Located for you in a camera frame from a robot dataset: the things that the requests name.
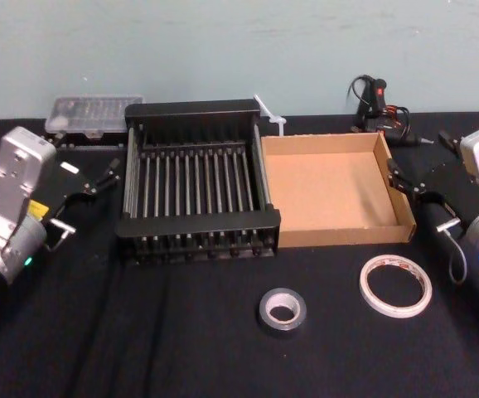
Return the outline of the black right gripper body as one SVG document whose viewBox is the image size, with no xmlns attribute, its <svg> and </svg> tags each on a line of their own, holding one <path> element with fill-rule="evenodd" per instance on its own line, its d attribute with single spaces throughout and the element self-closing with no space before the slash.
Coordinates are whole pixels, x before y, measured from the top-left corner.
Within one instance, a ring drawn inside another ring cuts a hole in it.
<svg viewBox="0 0 479 398">
<path fill-rule="evenodd" d="M 455 159 L 440 163 L 427 172 L 422 180 L 424 193 L 418 204 L 436 204 L 451 217 L 460 220 L 463 234 L 479 216 L 479 185 L 467 172 L 464 163 Z"/>
</svg>

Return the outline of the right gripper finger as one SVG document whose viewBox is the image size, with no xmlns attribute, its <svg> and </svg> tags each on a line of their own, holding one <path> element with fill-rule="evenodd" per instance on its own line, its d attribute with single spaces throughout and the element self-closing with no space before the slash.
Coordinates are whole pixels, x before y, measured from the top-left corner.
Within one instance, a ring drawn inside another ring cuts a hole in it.
<svg viewBox="0 0 479 398">
<path fill-rule="evenodd" d="M 440 130 L 438 133 L 439 142 L 453 155 L 460 156 L 460 143 L 457 138 L 452 137 L 447 131 Z"/>
<path fill-rule="evenodd" d="M 393 159 L 387 160 L 389 185 L 403 193 L 409 200 L 418 200 L 425 192 L 425 186 L 412 182 Z"/>
</svg>

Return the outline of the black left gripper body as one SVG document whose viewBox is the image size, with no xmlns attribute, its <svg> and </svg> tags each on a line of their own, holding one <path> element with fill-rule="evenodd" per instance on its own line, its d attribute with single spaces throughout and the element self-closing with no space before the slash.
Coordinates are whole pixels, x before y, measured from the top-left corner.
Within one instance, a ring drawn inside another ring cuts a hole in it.
<svg viewBox="0 0 479 398">
<path fill-rule="evenodd" d="M 46 225 L 67 207 L 92 200 L 95 194 L 96 186 L 77 167 L 57 163 L 32 193 L 27 214 Z"/>
</svg>

